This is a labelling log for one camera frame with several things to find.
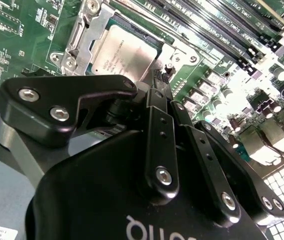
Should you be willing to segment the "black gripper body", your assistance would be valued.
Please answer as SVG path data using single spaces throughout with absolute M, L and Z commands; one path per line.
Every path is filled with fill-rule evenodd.
M 141 133 L 105 140 L 51 168 L 25 216 L 28 240 L 264 240 L 246 212 L 239 222 L 212 221 L 197 157 L 177 150 L 179 192 L 155 206 L 142 196 Z

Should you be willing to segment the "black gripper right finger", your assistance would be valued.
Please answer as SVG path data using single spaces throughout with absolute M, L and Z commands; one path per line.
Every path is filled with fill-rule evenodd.
M 258 225 L 284 220 L 284 203 L 208 122 L 192 123 L 186 108 L 170 102 L 176 135 L 185 144 L 189 169 L 199 174 L 204 203 L 217 225 L 235 225 L 245 211 Z

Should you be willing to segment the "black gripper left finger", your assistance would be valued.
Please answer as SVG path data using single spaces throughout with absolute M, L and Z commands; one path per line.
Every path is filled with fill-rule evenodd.
M 0 161 L 33 186 L 58 163 L 114 186 L 110 168 L 132 174 L 147 199 L 179 191 L 169 87 L 122 75 L 24 76 L 0 86 Z

